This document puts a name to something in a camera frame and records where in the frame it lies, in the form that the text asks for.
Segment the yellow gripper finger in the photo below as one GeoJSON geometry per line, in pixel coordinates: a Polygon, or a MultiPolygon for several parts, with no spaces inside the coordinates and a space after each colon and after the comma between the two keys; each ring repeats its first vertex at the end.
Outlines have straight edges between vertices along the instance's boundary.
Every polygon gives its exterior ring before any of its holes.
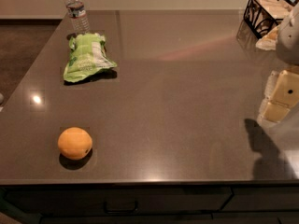
{"type": "Polygon", "coordinates": [[[256,42],[256,48],[262,50],[275,50],[277,37],[278,37],[278,29],[276,26],[273,28],[267,35],[264,35],[256,42]]]}
{"type": "Polygon", "coordinates": [[[299,103],[299,74],[272,71],[264,90],[258,115],[260,123],[279,123],[299,103]]]}

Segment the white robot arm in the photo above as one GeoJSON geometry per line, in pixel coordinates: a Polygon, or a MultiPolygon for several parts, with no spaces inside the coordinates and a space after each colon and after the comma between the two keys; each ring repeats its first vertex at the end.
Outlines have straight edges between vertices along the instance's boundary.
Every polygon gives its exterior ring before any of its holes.
{"type": "Polygon", "coordinates": [[[257,118],[262,125],[281,122],[299,103],[299,4],[278,28],[276,53],[290,68],[281,72],[272,71],[267,80],[257,118]]]}

